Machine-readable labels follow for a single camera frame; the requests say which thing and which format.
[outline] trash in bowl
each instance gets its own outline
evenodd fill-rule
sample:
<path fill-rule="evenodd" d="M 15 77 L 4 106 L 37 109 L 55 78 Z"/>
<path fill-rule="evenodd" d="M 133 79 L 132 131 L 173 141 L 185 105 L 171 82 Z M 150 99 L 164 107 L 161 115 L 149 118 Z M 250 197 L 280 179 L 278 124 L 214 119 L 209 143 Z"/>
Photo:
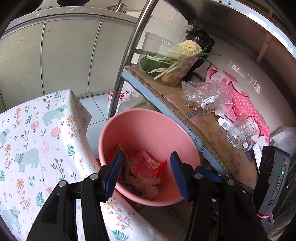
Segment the trash in bowl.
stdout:
<path fill-rule="evenodd" d="M 123 174 L 118 179 L 119 183 L 131 193 L 148 200 L 155 200 L 159 196 L 157 184 L 161 182 L 161 173 L 167 164 L 167 160 L 158 162 L 143 150 L 130 155 L 119 148 L 123 156 Z"/>

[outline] metal screw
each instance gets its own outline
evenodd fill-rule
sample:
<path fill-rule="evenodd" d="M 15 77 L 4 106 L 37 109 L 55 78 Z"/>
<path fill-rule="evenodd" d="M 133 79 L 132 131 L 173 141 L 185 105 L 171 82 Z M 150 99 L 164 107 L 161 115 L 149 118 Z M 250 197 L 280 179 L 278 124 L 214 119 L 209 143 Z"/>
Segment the metal screw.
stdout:
<path fill-rule="evenodd" d="M 232 179 L 228 179 L 227 184 L 230 186 L 233 186 L 235 184 L 235 182 Z"/>
<path fill-rule="evenodd" d="M 63 186 L 65 186 L 66 184 L 67 184 L 67 183 L 66 183 L 65 180 L 59 182 L 59 186 L 60 186 L 60 187 L 63 187 Z"/>
<path fill-rule="evenodd" d="M 98 177 L 99 177 L 99 175 L 96 174 L 96 173 L 91 174 L 91 176 L 90 176 L 90 178 L 91 178 L 92 180 L 96 180 Z"/>
<path fill-rule="evenodd" d="M 203 178 L 203 175 L 200 174 L 200 173 L 195 173 L 195 174 L 194 174 L 194 177 L 195 177 L 196 179 L 202 179 L 202 178 Z"/>

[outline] glass mug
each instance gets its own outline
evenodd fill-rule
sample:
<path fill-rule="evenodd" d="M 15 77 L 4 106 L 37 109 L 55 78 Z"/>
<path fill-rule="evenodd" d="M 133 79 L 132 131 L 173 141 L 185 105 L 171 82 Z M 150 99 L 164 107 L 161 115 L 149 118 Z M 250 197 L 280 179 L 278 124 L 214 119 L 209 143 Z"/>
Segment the glass mug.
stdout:
<path fill-rule="evenodd" d="M 227 139 L 231 145 L 241 151 L 249 151 L 252 147 L 251 138 L 257 134 L 253 122 L 245 114 L 242 114 L 228 129 Z"/>

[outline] cardboard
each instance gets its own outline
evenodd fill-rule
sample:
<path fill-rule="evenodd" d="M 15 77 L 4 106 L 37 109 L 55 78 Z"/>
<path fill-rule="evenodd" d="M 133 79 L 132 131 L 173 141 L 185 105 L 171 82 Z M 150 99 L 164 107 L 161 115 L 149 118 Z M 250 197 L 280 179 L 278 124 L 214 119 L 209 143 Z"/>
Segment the cardboard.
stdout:
<path fill-rule="evenodd" d="M 228 173 L 236 180 L 255 188 L 257 181 L 255 162 L 249 153 L 238 150 L 228 142 L 227 132 L 219 125 L 218 116 L 214 113 L 200 116 L 186 107 L 181 99 L 181 85 L 167 87 L 159 84 L 143 75 L 136 66 L 126 67 L 126 70 L 152 91 L 193 131 Z"/>

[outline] white cabinet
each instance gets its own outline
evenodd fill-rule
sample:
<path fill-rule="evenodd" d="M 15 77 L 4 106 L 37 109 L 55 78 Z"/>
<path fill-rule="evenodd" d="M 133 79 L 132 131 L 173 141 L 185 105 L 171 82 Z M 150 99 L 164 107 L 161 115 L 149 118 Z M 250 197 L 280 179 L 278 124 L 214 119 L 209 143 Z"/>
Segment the white cabinet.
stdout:
<path fill-rule="evenodd" d="M 46 21 L 42 44 L 45 94 L 64 89 L 76 95 L 88 92 L 91 56 L 100 23 L 101 18 Z"/>
<path fill-rule="evenodd" d="M 21 28 L 0 41 L 0 92 L 7 110 L 43 95 L 40 73 L 43 25 Z"/>
<path fill-rule="evenodd" d="M 103 18 L 99 30 L 89 77 L 89 92 L 102 92 L 114 88 L 117 73 L 133 23 Z"/>

